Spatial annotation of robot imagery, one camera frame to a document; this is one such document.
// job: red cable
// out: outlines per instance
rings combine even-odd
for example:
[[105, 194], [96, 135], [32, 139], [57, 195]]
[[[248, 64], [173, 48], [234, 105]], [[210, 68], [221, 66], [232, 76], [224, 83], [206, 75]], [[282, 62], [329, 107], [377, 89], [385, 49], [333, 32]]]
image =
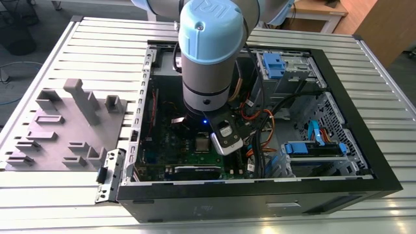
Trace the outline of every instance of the red cable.
[[149, 127], [148, 137], [150, 136], [152, 127], [153, 127], [153, 120], [154, 120], [154, 114], [156, 114], [156, 95], [154, 95], [154, 91], [152, 91], [152, 96], [153, 96], [153, 107], [152, 107], [152, 118], [150, 118], [150, 127]]

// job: sticker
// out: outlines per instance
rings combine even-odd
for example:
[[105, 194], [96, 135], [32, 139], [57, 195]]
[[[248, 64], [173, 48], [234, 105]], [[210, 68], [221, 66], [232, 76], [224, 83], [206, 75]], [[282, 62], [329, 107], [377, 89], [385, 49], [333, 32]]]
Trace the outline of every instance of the sticker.
[[249, 172], [254, 172], [254, 165], [253, 165], [252, 160], [248, 159], [246, 163], [248, 163], [248, 164], [246, 164], [246, 170], [248, 170]]
[[181, 59], [181, 57], [176, 57], [174, 58], [174, 62], [176, 62], [176, 66], [177, 67], [182, 67], [182, 59]]
[[250, 100], [245, 100], [245, 104], [249, 105], [249, 107], [252, 107], [254, 103]]

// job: ur logo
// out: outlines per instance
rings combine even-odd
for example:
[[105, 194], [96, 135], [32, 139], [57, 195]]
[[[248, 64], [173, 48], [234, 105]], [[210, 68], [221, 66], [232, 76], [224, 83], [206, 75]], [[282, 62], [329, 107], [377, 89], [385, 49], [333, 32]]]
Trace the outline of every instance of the ur logo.
[[216, 18], [221, 18], [229, 8], [229, 5], [217, 0], [202, 0], [201, 3], [194, 7], [196, 10], [213, 15]]

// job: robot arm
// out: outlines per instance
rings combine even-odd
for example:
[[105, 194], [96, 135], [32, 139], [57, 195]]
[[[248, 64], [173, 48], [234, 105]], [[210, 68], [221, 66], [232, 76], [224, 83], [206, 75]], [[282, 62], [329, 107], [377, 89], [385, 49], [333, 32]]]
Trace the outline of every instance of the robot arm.
[[258, 21], [281, 24], [294, 0], [132, 1], [156, 15], [180, 17], [184, 104], [189, 111], [208, 119], [216, 151], [228, 155], [242, 147], [225, 105], [234, 61]]

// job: gray plastic block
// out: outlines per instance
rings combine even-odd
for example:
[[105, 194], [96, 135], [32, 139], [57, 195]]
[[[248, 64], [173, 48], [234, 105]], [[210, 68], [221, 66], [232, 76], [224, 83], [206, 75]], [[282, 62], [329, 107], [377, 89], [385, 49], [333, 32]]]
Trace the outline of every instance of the gray plastic block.
[[5, 162], [10, 164], [13, 167], [29, 167], [33, 165], [34, 160], [25, 154], [20, 153], [12, 154], [12, 156], [8, 157], [8, 160]]
[[108, 113], [121, 113], [122, 112], [122, 104], [120, 102], [117, 95], [108, 95], [105, 98], [105, 108]]
[[57, 134], [54, 132], [29, 131], [25, 138], [29, 140], [56, 140]]
[[62, 164], [65, 164], [66, 167], [84, 167], [86, 165], [86, 161], [81, 158], [81, 156], [70, 156], [64, 157]]
[[34, 140], [21, 140], [21, 141], [17, 141], [16, 148], [21, 152], [37, 152], [41, 149], [40, 145], [37, 144], [37, 142]]
[[90, 102], [93, 109], [97, 110], [100, 108], [100, 105], [98, 105], [96, 96], [93, 95], [92, 91], [86, 92], [86, 94], [88, 94], [88, 101]]
[[[46, 113], [40, 109], [34, 113], [33, 121], [28, 125], [28, 131], [30, 132], [54, 132], [57, 134], [56, 140], [38, 139], [36, 141], [22, 138], [18, 140], [20, 144], [16, 148], [21, 150], [36, 162], [29, 167], [13, 167], [8, 165], [10, 171], [96, 171], [100, 164], [100, 150], [114, 149], [117, 147], [118, 135], [121, 124], [124, 120], [126, 101], [120, 100], [122, 105], [122, 111], [117, 114], [109, 114], [105, 108], [105, 99], [96, 99], [98, 103], [98, 109], [94, 111], [100, 118], [100, 124], [96, 126], [89, 125], [84, 118], [84, 115], [76, 105], [73, 98], [62, 97], [61, 101], [53, 102], [56, 111]], [[38, 123], [34, 120], [38, 116], [60, 115], [65, 119], [61, 124], [45, 124]], [[85, 147], [80, 147], [80, 151], [73, 152], [69, 149], [69, 142], [84, 143]], [[86, 153], [89, 146], [98, 153], [98, 157], [89, 157], [86, 159]], [[80, 156], [85, 165], [82, 165], [82, 159], [80, 163], [77, 158]], [[62, 163], [62, 159], [68, 158], [68, 165]]]
[[72, 95], [77, 108], [81, 111], [88, 123], [94, 126], [100, 123], [93, 105], [88, 100], [88, 95], [82, 90], [82, 81], [80, 79], [66, 79], [64, 90]]
[[88, 152], [88, 150], [89, 150], [89, 145], [88, 145], [86, 142], [69, 141], [68, 149], [69, 149], [73, 153]]
[[45, 115], [45, 116], [37, 116], [34, 121], [36, 123], [41, 123], [41, 124], [62, 124], [65, 122], [65, 119], [62, 116]]
[[54, 90], [41, 90], [36, 102], [44, 111], [56, 111], [53, 102], [61, 101]]
[[94, 151], [92, 147], [89, 147], [88, 154], [86, 154], [86, 160], [93, 165], [94, 168], [98, 168], [104, 165], [106, 157], [106, 149], [101, 147], [100, 153]]

